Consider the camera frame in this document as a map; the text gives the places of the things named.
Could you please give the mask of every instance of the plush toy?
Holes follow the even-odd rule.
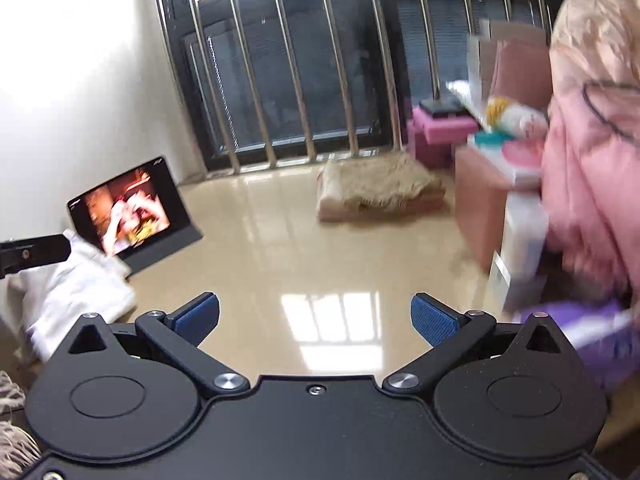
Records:
[[[489,99],[486,121],[495,130],[517,139],[544,139],[549,131],[544,114],[506,97]]]

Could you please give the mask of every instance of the bright light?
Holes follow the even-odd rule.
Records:
[[[345,294],[344,317],[347,320],[350,341],[372,341],[373,315],[371,311],[371,295],[368,292]]]
[[[344,326],[340,298],[337,294],[329,294],[312,300],[316,323],[322,341],[339,342],[347,339]]]
[[[364,374],[382,370],[382,346],[301,346],[302,358],[311,373]]]
[[[306,296],[304,294],[284,294],[280,301],[293,332],[293,339],[309,343],[318,341],[316,322]]]

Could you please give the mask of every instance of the pink box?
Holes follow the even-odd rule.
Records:
[[[472,117],[433,119],[419,106],[414,108],[414,127],[422,130],[430,145],[466,144],[466,138],[469,135],[480,131],[478,123]]]
[[[416,128],[413,120],[406,124],[408,148],[411,156],[423,163],[430,170],[448,168],[452,165],[450,144],[436,144],[431,146],[420,128]]]

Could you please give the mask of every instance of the white tassel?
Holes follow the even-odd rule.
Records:
[[[24,407],[24,392],[6,372],[0,371],[0,415]]]
[[[18,478],[40,458],[36,441],[16,426],[0,422],[0,478]]]

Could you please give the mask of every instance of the glossy floor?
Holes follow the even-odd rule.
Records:
[[[430,346],[409,304],[427,292],[464,312],[486,277],[449,208],[417,219],[320,224],[320,166],[188,186],[204,239],[132,279],[135,313],[171,311],[205,290],[220,324],[200,348],[255,383],[260,374],[373,374],[378,381]]]

